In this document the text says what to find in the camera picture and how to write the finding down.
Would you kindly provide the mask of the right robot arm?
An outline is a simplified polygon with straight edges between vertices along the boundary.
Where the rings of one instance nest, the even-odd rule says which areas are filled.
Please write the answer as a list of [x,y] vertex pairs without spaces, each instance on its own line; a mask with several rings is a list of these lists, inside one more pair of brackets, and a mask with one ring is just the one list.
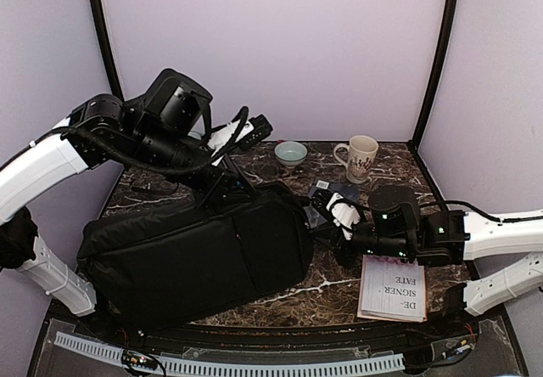
[[426,267],[473,262],[487,256],[523,254],[523,258],[485,278],[446,291],[444,311],[433,330],[452,337],[466,323],[466,313],[491,308],[542,287],[542,212],[491,215],[460,200],[438,202],[439,211],[424,215],[414,191],[384,186],[370,193],[367,205],[338,193],[324,210],[344,234],[343,249],[399,258]]

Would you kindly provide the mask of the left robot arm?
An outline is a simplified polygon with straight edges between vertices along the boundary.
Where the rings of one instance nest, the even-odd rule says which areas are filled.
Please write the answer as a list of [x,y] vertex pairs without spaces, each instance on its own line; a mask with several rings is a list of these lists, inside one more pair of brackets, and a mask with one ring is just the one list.
[[60,260],[38,233],[28,204],[84,171],[114,160],[226,199],[245,181],[222,158],[250,149],[272,126],[243,107],[227,124],[211,124],[211,94],[175,70],[161,71],[148,90],[124,101],[100,94],[71,111],[1,168],[1,266],[25,273],[61,301],[102,340],[120,332],[119,319],[100,306],[93,285]]

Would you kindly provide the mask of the black student backpack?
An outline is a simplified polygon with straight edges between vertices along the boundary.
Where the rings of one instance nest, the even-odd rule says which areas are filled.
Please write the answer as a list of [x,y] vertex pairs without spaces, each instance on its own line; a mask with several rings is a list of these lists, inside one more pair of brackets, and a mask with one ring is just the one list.
[[122,323],[155,330],[296,285],[313,250],[298,197],[271,182],[240,203],[175,203],[90,222],[77,264]]

